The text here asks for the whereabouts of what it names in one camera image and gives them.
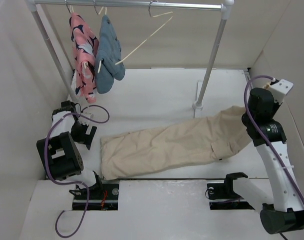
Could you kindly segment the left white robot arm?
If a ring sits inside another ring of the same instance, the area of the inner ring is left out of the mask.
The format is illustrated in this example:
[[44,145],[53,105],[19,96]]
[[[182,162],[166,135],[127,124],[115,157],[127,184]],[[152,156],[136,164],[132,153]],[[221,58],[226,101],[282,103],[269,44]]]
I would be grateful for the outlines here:
[[97,127],[79,120],[76,103],[63,101],[52,112],[49,134],[36,142],[36,147],[49,179],[56,183],[72,181],[80,185],[78,190],[92,198],[102,196],[104,187],[98,174],[85,168],[77,144],[90,150]]

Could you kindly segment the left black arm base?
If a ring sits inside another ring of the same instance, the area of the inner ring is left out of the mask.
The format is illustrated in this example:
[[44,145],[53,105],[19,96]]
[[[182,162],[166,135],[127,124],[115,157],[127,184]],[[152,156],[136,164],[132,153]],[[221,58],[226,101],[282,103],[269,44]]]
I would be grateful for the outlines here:
[[[85,209],[87,190],[76,186],[69,190],[73,195],[72,209],[81,211]],[[119,184],[103,183],[102,187],[91,187],[89,191],[88,211],[116,211],[118,210]]]

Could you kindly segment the beige trousers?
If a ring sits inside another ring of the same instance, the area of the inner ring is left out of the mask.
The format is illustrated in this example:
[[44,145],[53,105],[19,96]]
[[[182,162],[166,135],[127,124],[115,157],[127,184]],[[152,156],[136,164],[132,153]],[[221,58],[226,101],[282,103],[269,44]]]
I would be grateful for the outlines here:
[[242,123],[245,112],[234,105],[214,116],[102,137],[102,175],[114,180],[235,156],[252,141]]

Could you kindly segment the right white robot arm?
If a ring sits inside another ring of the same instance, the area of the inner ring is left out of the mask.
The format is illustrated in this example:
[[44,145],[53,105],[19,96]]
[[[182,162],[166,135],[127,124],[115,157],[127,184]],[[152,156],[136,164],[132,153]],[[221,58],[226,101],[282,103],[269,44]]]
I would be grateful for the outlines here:
[[273,198],[269,199],[242,172],[226,175],[224,194],[245,199],[259,213],[263,228],[271,235],[304,230],[304,197],[289,161],[285,132],[273,119],[280,105],[263,88],[246,89],[244,104],[242,123],[263,160]]

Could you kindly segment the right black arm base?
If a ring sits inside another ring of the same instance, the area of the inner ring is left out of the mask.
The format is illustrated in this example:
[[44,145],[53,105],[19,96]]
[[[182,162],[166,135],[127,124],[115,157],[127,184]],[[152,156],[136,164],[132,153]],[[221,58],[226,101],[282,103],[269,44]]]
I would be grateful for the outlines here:
[[207,184],[205,197],[209,200],[210,210],[253,210],[254,208],[241,196],[234,193],[223,182]]

